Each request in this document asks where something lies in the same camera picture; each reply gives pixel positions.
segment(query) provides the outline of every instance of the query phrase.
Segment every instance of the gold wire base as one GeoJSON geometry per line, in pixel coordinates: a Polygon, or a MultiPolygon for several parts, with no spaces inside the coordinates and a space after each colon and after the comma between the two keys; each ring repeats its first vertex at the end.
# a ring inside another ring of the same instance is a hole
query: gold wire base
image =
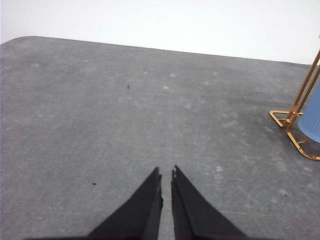
{"type": "MultiPolygon", "coordinates": [[[[277,118],[275,114],[285,114],[288,115],[289,111],[280,111],[280,110],[271,110],[269,112],[270,116],[273,118],[273,120],[281,127],[283,128],[287,118],[277,118]]],[[[293,136],[291,130],[289,128],[286,129],[286,134],[289,136],[289,138],[291,139],[291,141],[293,142],[294,146],[296,147],[296,149],[298,149],[298,151],[306,158],[311,159],[311,160],[320,160],[320,156],[312,156],[308,153],[306,153],[303,148],[301,147],[301,144],[305,143],[308,139],[308,137],[305,138],[305,140],[303,141],[297,141],[296,138],[293,136]]]]}

